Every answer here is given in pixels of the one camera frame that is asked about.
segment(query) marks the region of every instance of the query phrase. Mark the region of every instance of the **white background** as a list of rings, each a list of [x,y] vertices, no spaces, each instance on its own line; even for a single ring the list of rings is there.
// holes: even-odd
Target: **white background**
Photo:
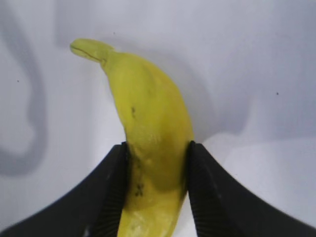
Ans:
[[[315,0],[0,0],[0,230],[124,141],[77,37],[138,53],[180,87],[196,141],[255,194],[316,226]],[[186,200],[175,236],[195,236]]]

